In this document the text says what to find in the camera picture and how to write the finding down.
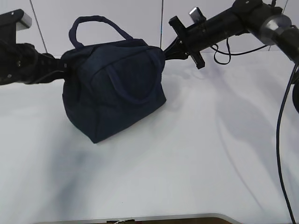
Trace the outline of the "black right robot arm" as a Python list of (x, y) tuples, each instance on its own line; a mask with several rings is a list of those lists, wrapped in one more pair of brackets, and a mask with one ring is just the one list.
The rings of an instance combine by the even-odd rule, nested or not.
[(234, 35), (251, 33), (266, 46), (276, 45), (291, 61), (299, 61), (299, 30), (282, 8), (261, 0), (236, 0), (232, 7), (206, 19), (198, 7), (189, 13), (193, 24), (185, 27), (177, 16), (169, 25), (176, 39), (164, 50), (166, 60), (191, 57), (198, 69), (205, 67), (200, 52)]

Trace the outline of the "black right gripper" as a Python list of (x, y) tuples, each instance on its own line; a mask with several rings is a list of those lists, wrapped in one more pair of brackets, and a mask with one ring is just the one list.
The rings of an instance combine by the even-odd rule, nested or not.
[(172, 17), (169, 25), (177, 37), (164, 50), (165, 60), (186, 60), (191, 57), (197, 69), (204, 68), (206, 64), (200, 52), (212, 45), (212, 42), (208, 40), (207, 27), (216, 19), (217, 16), (214, 16), (203, 23), (194, 23), (185, 27), (177, 16)]

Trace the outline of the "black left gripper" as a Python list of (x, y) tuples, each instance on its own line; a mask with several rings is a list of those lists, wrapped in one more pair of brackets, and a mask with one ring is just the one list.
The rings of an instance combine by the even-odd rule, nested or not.
[(1, 85), (47, 84), (64, 79), (67, 69), (63, 60), (47, 53), (39, 54), (31, 44), (0, 43)]

